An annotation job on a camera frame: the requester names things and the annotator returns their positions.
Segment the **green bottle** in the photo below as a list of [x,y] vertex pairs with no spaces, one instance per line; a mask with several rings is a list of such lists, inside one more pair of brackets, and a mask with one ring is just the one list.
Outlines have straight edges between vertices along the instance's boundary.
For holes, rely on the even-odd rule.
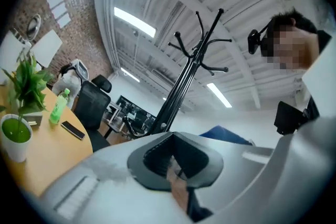
[[61,118],[63,109],[67,106],[68,100],[69,100],[69,93],[70,90],[68,88],[65,88],[64,92],[62,92],[56,100],[55,107],[50,114],[49,121],[53,124],[57,124]]

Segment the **black hair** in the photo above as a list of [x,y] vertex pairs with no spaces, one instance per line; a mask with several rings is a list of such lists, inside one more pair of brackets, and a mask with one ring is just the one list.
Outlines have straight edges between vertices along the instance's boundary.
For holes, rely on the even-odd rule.
[[273,16],[272,20],[268,24],[267,32],[263,37],[260,45],[261,55],[264,57],[273,57],[274,48],[273,48],[273,36],[274,31],[279,31],[281,26],[292,26],[293,22],[291,19],[295,20],[295,27],[316,34],[317,28],[313,22],[305,18],[301,13],[293,9],[290,12],[283,14],[278,14]]
[[61,74],[62,76],[68,72],[70,69],[74,69],[74,68],[71,68],[72,67],[72,64],[67,64],[65,66],[62,66],[61,69],[59,70],[59,74]]

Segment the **black office chair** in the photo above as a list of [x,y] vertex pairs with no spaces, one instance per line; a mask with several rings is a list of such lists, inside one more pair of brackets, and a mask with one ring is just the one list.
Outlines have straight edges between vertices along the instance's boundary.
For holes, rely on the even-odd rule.
[[[111,83],[109,81],[108,83],[108,88],[111,90]],[[89,134],[93,152],[110,146],[109,142],[98,132],[104,111],[110,101],[111,98],[98,86],[89,81],[82,84],[74,113]]]
[[127,126],[130,137],[132,139],[140,138],[143,136],[145,131],[142,129],[143,123],[147,119],[147,112],[140,110],[136,113],[135,118],[133,121],[129,121],[127,116],[125,116],[122,120]]

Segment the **desk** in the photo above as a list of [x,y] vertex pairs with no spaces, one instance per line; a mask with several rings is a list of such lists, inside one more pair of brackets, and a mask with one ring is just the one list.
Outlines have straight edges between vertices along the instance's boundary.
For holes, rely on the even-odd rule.
[[[7,87],[0,86],[0,104],[6,105]],[[66,131],[60,124],[52,126],[49,115],[56,103],[56,96],[46,88],[45,106],[40,127],[32,127],[33,137],[28,146],[27,159],[23,163],[10,160],[2,149],[2,156],[16,184],[40,196],[59,176],[92,154],[90,138],[72,111],[65,107],[60,122],[68,121],[85,133],[81,141]]]
[[110,123],[109,120],[103,118],[102,121],[109,127],[106,134],[104,135],[105,139],[111,134],[112,131],[114,131],[115,133],[119,133],[119,129],[116,126],[114,126],[112,123]]

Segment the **blue cloth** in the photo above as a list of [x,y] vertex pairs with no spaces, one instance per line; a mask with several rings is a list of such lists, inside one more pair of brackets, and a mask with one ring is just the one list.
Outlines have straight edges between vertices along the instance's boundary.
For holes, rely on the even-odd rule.
[[245,140],[244,138],[240,137],[239,135],[217,125],[213,127],[211,130],[205,132],[204,134],[201,134],[202,137],[212,138],[216,140],[231,142],[235,144],[241,144],[241,145],[250,145],[252,144]]

